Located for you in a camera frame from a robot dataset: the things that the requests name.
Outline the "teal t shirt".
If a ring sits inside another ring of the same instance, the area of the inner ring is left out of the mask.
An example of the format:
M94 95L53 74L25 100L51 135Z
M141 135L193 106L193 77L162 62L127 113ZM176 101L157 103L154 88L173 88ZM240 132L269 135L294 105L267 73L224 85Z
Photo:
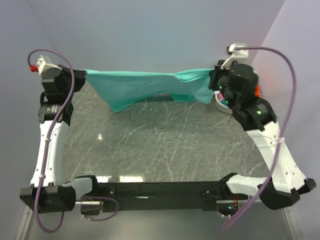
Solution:
M215 93L208 88L210 71L207 68L177 73L87 69L86 80L116 113L139 100L159 94L169 94L175 102L209 104Z

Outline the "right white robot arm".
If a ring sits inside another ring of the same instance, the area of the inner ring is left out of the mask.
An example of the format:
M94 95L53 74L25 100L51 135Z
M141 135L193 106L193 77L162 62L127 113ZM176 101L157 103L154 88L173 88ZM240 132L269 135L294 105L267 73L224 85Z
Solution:
M248 177L230 173L220 180L219 193L230 200L233 196L259 194L260 200L271 210L290 207L302 194L317 184L307 178L295 163L270 103L256 95L258 75L254 69L234 62L224 67L219 60L209 73L209 89L222 94L234 119L257 146L269 169L267 177Z

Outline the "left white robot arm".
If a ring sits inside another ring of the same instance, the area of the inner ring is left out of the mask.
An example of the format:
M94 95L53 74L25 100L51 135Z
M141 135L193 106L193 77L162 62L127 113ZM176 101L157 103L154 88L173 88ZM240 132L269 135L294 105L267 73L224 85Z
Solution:
M66 107L63 104L68 95L84 86L86 73L50 63L38 71L44 88L38 110L40 146L33 177L28 187L21 188L19 197L39 213L68 212L82 196L94 201L100 195L93 175L77 177L67 184L62 178L64 146L74 111L71 102Z

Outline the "orange t shirt in basket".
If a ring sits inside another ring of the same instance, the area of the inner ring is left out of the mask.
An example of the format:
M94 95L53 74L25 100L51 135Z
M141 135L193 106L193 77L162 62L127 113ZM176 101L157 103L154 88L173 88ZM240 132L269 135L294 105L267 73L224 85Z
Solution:
M260 86L257 84L255 86L255 96L258 97L258 98L261 98L261 91L260 91Z

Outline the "pink cloth in basket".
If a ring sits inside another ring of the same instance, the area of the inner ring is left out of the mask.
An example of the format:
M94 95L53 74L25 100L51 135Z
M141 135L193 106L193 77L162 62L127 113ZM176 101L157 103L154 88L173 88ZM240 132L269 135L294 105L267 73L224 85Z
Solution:
M224 97L223 97L223 95L222 95L221 92L219 92L219 93L216 95L216 97L217 97L218 101L220 101L220 102L222 102L222 101L224 100Z

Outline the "white laundry basket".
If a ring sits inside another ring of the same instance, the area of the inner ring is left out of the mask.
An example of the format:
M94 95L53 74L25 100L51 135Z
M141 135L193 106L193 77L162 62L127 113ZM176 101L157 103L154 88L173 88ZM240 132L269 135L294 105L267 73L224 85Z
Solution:
M227 102L225 101L225 99L223 101L218 101L216 95L220 93L220 91L216 91L215 92L215 106L216 108L220 111L220 112L223 112L223 113L226 113L226 114L232 114L233 111L228 107L227 105Z

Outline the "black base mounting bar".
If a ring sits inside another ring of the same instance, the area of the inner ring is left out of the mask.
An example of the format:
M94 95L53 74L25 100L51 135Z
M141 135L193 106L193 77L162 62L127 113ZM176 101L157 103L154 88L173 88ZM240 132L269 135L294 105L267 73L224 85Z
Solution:
M97 190L84 195L89 200L102 201L104 213L141 210L215 211L217 201L247 200L245 194L231 193L218 181L195 182L105 182Z

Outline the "aluminium rail frame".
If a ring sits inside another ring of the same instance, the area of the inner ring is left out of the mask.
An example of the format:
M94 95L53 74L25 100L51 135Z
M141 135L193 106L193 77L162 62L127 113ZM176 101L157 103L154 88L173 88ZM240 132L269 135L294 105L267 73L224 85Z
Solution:
M25 207L17 240L301 240L293 210L270 210L257 201L227 231L219 234L225 219L216 211L140 210L120 211L106 221L89 221L76 206L64 215L55 233L36 224L34 213Z

